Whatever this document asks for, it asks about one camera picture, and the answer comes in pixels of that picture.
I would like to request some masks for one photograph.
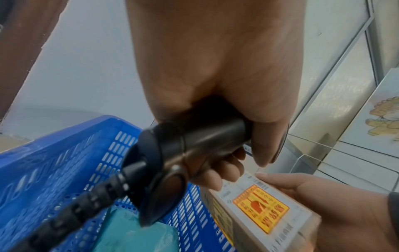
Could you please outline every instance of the barcode scanner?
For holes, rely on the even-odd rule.
[[[175,119],[142,131],[120,173],[80,195],[11,251],[49,251],[125,196],[139,210],[140,225],[150,226],[178,205],[190,179],[242,147],[251,132],[251,121],[223,99],[202,100]]]

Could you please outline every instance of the teal package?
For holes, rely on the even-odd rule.
[[[162,223],[141,228],[138,216],[122,208],[110,208],[93,252],[178,252],[177,229]]]

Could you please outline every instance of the cartoon character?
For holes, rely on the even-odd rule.
[[[399,141],[399,97],[383,100],[370,111],[370,114],[379,118],[366,120],[368,126],[374,127],[368,131],[369,135],[396,135],[394,141]]]

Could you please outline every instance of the shopping basket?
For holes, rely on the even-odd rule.
[[[112,116],[66,128],[0,154],[0,248],[10,249],[42,222],[95,184],[118,173],[140,129]],[[235,251],[190,185],[163,222],[179,231],[180,252]],[[134,213],[126,197],[116,207]],[[94,246],[105,211],[53,251],[85,252]]]

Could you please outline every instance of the orange label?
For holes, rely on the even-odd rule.
[[[290,209],[275,197],[253,185],[240,194],[233,203],[266,234],[269,234]]]

